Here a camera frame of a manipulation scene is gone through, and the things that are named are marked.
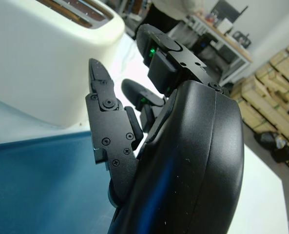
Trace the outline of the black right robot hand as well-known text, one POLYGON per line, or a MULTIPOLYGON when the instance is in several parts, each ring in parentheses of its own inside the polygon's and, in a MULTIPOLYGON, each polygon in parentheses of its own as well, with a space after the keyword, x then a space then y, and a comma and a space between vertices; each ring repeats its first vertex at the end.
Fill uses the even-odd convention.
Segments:
POLYGON ((110 173, 111 234, 225 234, 244 173, 241 112, 181 43, 149 24, 137 47, 163 98, 125 79, 123 106, 89 60, 86 106, 96 163, 110 173))

